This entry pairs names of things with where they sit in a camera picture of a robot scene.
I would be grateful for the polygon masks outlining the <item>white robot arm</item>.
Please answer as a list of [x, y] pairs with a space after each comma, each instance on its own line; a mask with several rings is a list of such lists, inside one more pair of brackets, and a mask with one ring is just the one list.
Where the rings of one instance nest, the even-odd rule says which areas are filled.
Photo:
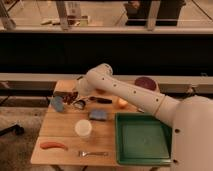
[[88, 95], [101, 89], [144, 109], [171, 126], [170, 171], [213, 171], [213, 100], [192, 96], [177, 100], [165, 94], [129, 84], [112, 76], [110, 65], [90, 69], [77, 81], [76, 89]]

